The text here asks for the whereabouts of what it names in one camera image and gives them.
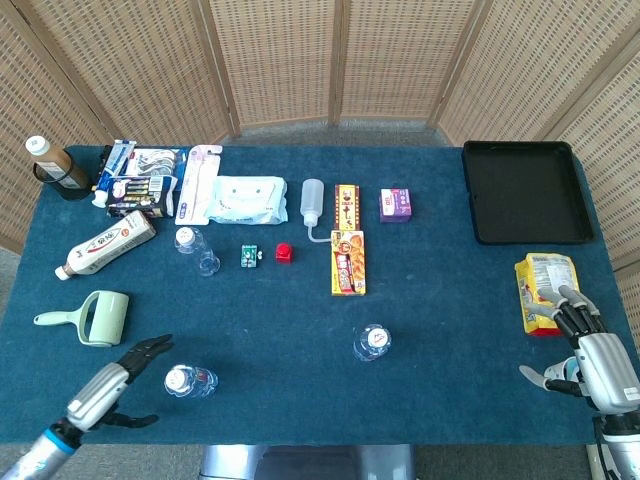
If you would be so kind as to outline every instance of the red cube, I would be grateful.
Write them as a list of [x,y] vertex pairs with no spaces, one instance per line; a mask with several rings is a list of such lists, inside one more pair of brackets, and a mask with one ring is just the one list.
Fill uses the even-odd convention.
[[279,243],[276,247],[276,262],[291,263],[293,262],[293,247],[288,243]]

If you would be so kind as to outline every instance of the white squeeze bottle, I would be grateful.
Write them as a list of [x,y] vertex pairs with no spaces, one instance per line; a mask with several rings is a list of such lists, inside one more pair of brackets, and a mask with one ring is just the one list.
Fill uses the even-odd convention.
[[155,234],[155,229],[141,212],[132,212],[100,235],[73,247],[67,263],[56,268],[56,276],[60,280],[68,280],[72,275],[96,273],[111,260]]

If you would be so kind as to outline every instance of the robotic hand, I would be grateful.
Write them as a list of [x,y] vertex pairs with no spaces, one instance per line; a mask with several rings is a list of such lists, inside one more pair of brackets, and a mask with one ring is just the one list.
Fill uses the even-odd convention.
[[117,362],[106,365],[67,405],[67,414],[45,430],[0,480],[51,478],[80,448],[82,436],[101,425],[140,428],[156,422],[157,415],[131,418],[116,409],[118,398],[149,362],[173,347],[170,339],[169,334],[144,340]]
[[527,304],[530,313],[556,322],[569,340],[578,362],[578,382],[550,379],[531,367],[520,372],[545,390],[586,397],[603,417],[594,419],[596,435],[602,431],[623,479],[640,478],[640,381],[617,335],[608,333],[600,312],[580,292],[561,286],[559,293],[542,288],[542,298],[555,304],[548,307]]

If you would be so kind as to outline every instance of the gray carpet floor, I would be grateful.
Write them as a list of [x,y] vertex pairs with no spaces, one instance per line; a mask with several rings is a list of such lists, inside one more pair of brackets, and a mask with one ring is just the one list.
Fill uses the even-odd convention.
[[[437,130],[423,122],[348,120],[329,127],[324,122],[262,127],[224,145],[356,145],[445,146]],[[0,323],[15,270],[17,255],[0,249]],[[51,419],[43,419],[43,427]],[[4,472],[28,445],[0,445]],[[58,479],[194,480],[202,458],[198,445],[86,445],[65,465]],[[417,449],[421,480],[587,480],[591,478],[584,446],[437,446]],[[345,457],[330,455],[272,455],[261,464],[256,480],[352,480]]]

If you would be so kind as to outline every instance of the blue tablecloth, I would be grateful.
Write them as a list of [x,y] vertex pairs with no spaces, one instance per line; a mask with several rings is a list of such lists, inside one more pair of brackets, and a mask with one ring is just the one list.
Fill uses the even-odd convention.
[[[70,148],[85,166],[99,151]],[[141,430],[103,427],[86,441],[591,442],[586,402],[544,392],[518,372],[520,364],[541,371],[572,352],[562,338],[524,334],[513,270],[527,252],[570,255],[583,292],[633,352],[591,200],[592,243],[480,245],[460,155],[457,148],[225,148],[221,175],[287,180],[290,221],[202,227],[222,260],[218,274],[206,279],[176,252],[173,221],[160,219],[153,222],[156,238],[99,273],[58,280],[53,271],[69,249],[114,220],[89,199],[65,202],[45,188],[0,331],[0,442],[36,438],[103,365],[139,340],[167,332],[175,348],[120,402],[124,413],[157,413],[160,421]],[[318,237],[333,225],[334,184],[361,187],[364,297],[330,295],[329,246],[307,240],[299,214],[301,184],[309,177],[326,185]],[[379,189],[394,186],[410,189],[413,217],[407,224],[380,224]],[[294,246],[293,264],[275,263],[279,242]],[[264,252],[257,269],[240,268],[242,244]],[[86,347],[71,325],[33,325],[36,314],[75,309],[96,289],[131,297],[120,346]],[[353,356],[354,332],[373,322],[391,331],[393,346],[380,360],[362,363]],[[168,395],[164,375],[177,363],[214,370],[216,394],[202,400]]]

